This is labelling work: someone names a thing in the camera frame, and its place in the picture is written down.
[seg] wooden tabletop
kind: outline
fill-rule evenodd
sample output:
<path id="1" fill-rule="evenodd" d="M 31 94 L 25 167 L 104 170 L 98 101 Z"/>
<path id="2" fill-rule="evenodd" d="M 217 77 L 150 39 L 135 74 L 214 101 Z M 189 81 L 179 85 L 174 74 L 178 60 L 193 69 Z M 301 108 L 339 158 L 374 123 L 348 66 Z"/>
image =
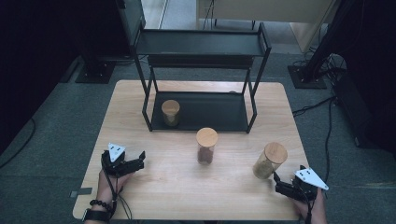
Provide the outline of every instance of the wooden tabletop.
<path id="1" fill-rule="evenodd" d="M 239 82 L 158 81 L 162 91 L 241 91 Z M 154 92 L 150 104 L 153 104 Z M 144 92 L 140 81 L 117 83 L 108 106 L 82 188 L 73 210 L 82 218 L 95 198 L 101 154 L 108 143 L 126 147 L 127 161 L 146 151 L 145 168 L 136 172 L 121 194 L 134 219 L 166 220 L 293 220 L 291 202 L 275 192 L 275 181 L 261 180 L 252 171 L 264 147 L 278 142 L 288 151 L 277 169 L 290 182 L 300 165 L 308 167 L 304 149 L 283 86 L 260 83 L 256 93 L 258 115 L 250 133 L 219 133 L 213 161 L 197 161 L 196 132 L 150 132 L 142 115 Z M 247 114 L 251 116 L 248 95 Z M 121 206 L 114 219 L 126 219 Z"/>

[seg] cork lid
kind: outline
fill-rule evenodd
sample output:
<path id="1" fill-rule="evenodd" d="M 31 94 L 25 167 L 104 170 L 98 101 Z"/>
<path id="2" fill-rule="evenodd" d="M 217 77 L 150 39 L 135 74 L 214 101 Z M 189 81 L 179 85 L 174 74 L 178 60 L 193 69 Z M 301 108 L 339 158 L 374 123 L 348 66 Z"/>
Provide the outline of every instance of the cork lid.
<path id="1" fill-rule="evenodd" d="M 276 164 L 281 164 L 288 158 L 288 151 L 276 142 L 267 144 L 264 153 L 269 161 Z"/>
<path id="2" fill-rule="evenodd" d="M 163 102 L 163 106 L 161 107 L 161 109 L 163 110 L 163 113 L 165 115 L 174 116 L 180 109 L 180 105 L 177 101 L 167 100 Z"/>
<path id="3" fill-rule="evenodd" d="M 218 133 L 211 128 L 203 128 L 197 133 L 197 142 L 203 147 L 213 147 L 218 142 Z"/>

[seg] shelf tier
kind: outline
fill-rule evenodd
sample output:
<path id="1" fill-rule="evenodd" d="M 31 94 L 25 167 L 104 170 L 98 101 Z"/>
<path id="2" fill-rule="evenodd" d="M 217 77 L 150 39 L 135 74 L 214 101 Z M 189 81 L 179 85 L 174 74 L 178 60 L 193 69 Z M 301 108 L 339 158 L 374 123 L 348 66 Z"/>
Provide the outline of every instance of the shelf tier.
<path id="1" fill-rule="evenodd" d="M 163 121 L 162 104 L 166 100 L 176 100 L 180 104 L 176 127 L 169 127 Z M 157 92 L 152 130 L 198 131 L 204 127 L 218 132 L 246 132 L 248 117 L 244 95 L 237 92 Z"/>

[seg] gray carpet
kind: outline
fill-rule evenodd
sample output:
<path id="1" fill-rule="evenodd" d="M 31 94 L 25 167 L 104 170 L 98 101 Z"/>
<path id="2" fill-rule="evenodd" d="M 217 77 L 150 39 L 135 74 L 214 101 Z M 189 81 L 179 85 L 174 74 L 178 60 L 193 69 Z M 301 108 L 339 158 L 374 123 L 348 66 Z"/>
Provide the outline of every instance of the gray carpet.
<path id="1" fill-rule="evenodd" d="M 172 5 L 176 3 L 170 0 L 168 10 L 177 11 L 177 6 Z M 169 15 L 176 14 L 167 14 L 163 26 L 170 27 Z M 303 58 L 302 54 L 275 50 L 262 78 L 262 81 L 284 85 L 291 110 L 332 96 L 327 78 L 324 78 L 327 90 L 294 88 L 287 66 Z M 142 64 L 147 74 L 148 67 Z M 252 74 L 256 74 L 258 66 L 254 65 Z M 158 71 L 157 78 L 240 81 L 242 77 L 228 70 L 215 72 L 213 76 L 213 71 L 208 70 L 169 69 Z M 56 86 L 33 116 L 36 124 L 33 138 L 20 155 L 0 170 L 0 224 L 80 223 L 72 216 L 76 199 L 70 198 L 69 193 L 81 185 L 115 84 L 122 79 L 137 79 L 137 73 L 134 64 L 120 64 L 108 84 L 77 84 L 75 79 L 76 76 L 72 76 L 68 83 Z M 384 150 L 355 147 L 342 107 L 331 105 L 331 109 L 330 190 L 326 200 L 329 223 L 394 223 L 395 160 Z M 310 110 L 295 121 L 310 166 L 320 176 L 325 176 L 329 105 Z M 33 123 L 29 121 L 0 157 L 0 164 L 23 145 L 32 130 Z M 114 220 L 112 223 L 127 222 Z"/>

